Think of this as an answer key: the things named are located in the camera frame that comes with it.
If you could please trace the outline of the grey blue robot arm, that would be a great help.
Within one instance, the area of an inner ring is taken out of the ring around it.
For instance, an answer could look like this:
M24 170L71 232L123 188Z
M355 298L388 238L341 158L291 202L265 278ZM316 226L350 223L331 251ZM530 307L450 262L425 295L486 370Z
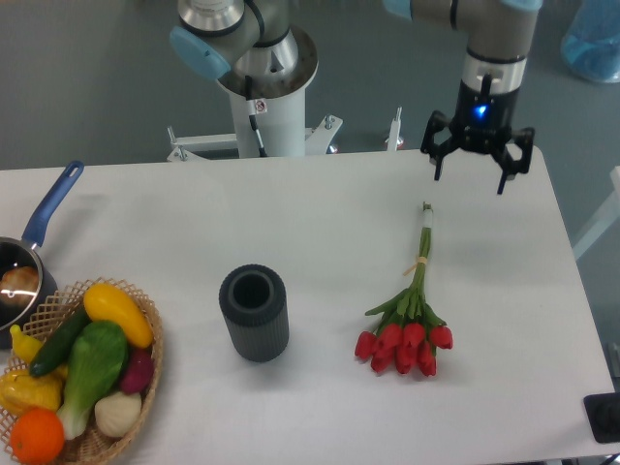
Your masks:
M386 1L364 24L341 18L331 36L349 38L355 62L383 69L391 51L385 14L419 18L464 33L466 54L453 115L435 111L421 150L440 167L452 152L491 157L503 180L530 169L535 132L512 115L541 3L538 1ZM241 157L303 156L326 149L305 130L305 91L319 56L292 22L286 1L181 1L170 31L178 58L229 95Z

